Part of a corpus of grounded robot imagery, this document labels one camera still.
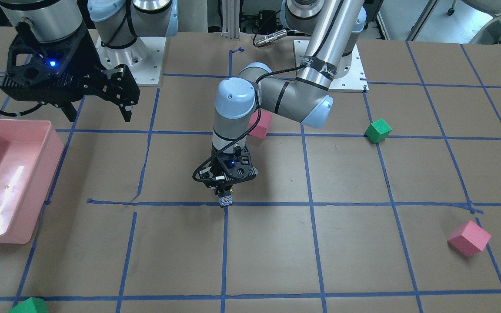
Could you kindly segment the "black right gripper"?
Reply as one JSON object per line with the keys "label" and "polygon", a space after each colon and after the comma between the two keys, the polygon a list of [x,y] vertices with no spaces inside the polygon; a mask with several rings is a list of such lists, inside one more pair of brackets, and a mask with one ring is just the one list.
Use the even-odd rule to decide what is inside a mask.
{"label": "black right gripper", "polygon": [[36,101],[60,108],[69,121],[77,111],[72,105],[85,95],[95,95],[117,105],[125,122],[132,117],[140,89],[124,64],[106,69],[86,24],[63,40],[41,43],[31,26],[20,22],[9,47],[6,75],[0,88],[12,99]]}

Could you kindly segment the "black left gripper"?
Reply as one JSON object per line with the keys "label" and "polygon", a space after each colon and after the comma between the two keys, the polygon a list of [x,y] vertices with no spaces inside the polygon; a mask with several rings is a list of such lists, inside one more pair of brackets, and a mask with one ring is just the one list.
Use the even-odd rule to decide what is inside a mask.
{"label": "black left gripper", "polygon": [[231,194],[234,184],[253,180],[258,175],[246,146],[236,147],[233,154],[222,152],[206,163],[209,165],[198,170],[198,180],[214,188],[218,197]]}

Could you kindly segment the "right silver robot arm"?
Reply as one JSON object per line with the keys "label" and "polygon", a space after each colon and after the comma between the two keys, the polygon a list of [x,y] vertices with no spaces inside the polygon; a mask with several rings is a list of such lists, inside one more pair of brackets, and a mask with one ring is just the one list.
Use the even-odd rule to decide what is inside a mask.
{"label": "right silver robot arm", "polygon": [[117,105],[129,122],[140,95],[133,70],[149,64],[142,38],[174,36],[178,25],[175,0],[90,0],[94,44],[75,0],[2,0],[0,8],[17,32],[0,89],[60,108],[71,122],[72,103],[86,95]]}

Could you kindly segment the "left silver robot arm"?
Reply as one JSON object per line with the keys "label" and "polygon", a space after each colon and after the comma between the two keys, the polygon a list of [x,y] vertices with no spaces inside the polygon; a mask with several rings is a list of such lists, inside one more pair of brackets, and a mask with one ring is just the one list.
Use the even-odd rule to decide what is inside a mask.
{"label": "left silver robot arm", "polygon": [[285,0],[282,23],[310,34],[294,81],[283,80],[261,62],[221,81],[214,101],[211,156],[193,173],[219,197],[229,197],[234,184],[254,179],[258,171],[245,139],[258,125],[250,123],[268,111],[310,127],[322,127],[333,103],[328,90],[342,57],[358,35],[362,0]]}

